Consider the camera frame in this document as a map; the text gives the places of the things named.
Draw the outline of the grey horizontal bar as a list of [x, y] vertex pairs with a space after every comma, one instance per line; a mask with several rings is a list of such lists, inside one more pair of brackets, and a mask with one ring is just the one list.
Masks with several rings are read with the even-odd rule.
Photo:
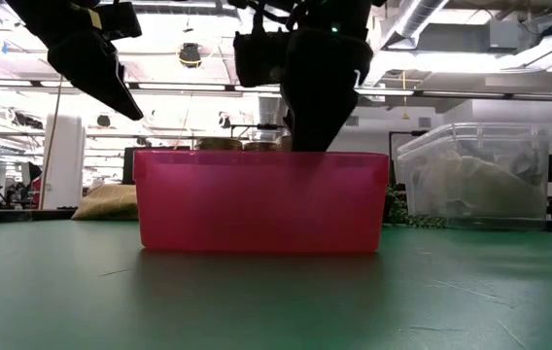
[[[126, 83], [125, 86], [132, 93], [143, 94], [176, 94], [176, 93], [202, 93], [232, 95], [241, 93], [266, 93], [280, 94], [278, 86], [241, 87], [220, 84], [167, 84], [167, 83]], [[28, 80], [3, 80], [0, 79], [0, 88], [15, 90], [52, 91], [61, 88], [62, 91], [78, 93], [79, 90], [70, 82], [60, 81], [28, 81]], [[513, 93], [513, 92], [489, 92], [489, 91], [458, 91], [437, 89], [412, 89], [412, 88], [385, 88], [385, 87], [358, 87], [356, 92], [365, 97], [407, 97], [407, 98], [442, 98], [442, 99], [476, 99], [476, 100], [515, 100], [552, 102], [552, 93]]]

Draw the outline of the yellow cloth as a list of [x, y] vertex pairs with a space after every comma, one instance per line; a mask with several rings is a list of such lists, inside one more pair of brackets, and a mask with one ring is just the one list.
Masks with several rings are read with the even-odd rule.
[[74, 221], [137, 221], [134, 185], [102, 185], [90, 190], [72, 216]]

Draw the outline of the potted succulent plant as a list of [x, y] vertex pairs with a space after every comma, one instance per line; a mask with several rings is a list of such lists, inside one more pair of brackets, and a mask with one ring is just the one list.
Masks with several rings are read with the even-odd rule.
[[411, 215], [407, 208], [405, 190], [389, 186], [385, 197], [383, 223], [392, 226], [409, 228], [446, 228], [447, 220], [433, 216]]

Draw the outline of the magenta plastic bin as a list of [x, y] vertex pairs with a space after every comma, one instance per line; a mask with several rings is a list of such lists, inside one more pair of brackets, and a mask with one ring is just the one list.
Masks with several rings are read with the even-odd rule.
[[389, 159], [374, 153], [138, 151], [153, 250], [358, 254], [380, 245]]

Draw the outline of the silver ventilation duct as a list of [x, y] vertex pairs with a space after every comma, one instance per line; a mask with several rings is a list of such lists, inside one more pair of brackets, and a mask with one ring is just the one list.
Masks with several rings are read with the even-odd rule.
[[403, 0], [398, 14], [391, 17], [383, 30], [382, 50], [414, 51], [431, 18], [439, 13], [450, 0]]

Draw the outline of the clear plastic storage box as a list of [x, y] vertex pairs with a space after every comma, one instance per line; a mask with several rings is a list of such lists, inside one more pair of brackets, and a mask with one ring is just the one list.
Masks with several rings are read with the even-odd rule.
[[[454, 150], [496, 162], [527, 180], [539, 178], [548, 190], [549, 149], [552, 124], [519, 122], [456, 122], [437, 127], [397, 149], [397, 181], [405, 185], [407, 172], [419, 157], [437, 156]], [[541, 219], [447, 219], [449, 228], [542, 229]]]

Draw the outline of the white building column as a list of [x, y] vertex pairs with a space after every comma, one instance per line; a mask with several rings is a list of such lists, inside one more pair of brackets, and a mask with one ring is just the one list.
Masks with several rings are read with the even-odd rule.
[[83, 196], [86, 128], [81, 117], [50, 113], [44, 138], [43, 209], [75, 207]]

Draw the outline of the green table mat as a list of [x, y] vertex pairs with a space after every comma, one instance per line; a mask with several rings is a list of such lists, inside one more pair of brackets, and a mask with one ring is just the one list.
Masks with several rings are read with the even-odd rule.
[[0, 225], [0, 350], [552, 350], [552, 233], [386, 229], [361, 257], [145, 250]]

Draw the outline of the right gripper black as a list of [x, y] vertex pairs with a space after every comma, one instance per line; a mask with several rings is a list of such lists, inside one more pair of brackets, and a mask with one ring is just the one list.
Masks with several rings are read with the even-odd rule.
[[237, 8], [255, 11], [251, 33], [237, 32], [236, 42], [282, 40], [281, 31], [265, 31], [265, 18], [293, 33], [280, 86], [294, 152], [326, 151], [356, 107], [355, 85], [373, 57], [365, 41], [372, 6], [373, 0], [236, 0]]

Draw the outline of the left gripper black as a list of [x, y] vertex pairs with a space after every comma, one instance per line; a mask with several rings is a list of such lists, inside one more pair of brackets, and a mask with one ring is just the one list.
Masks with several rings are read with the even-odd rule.
[[[49, 64], [71, 85], [133, 121], [143, 119], [124, 83], [124, 66], [108, 41], [142, 35], [134, 6], [112, 0], [6, 0], [27, 30], [48, 49]], [[100, 15], [91, 25], [87, 9]]]

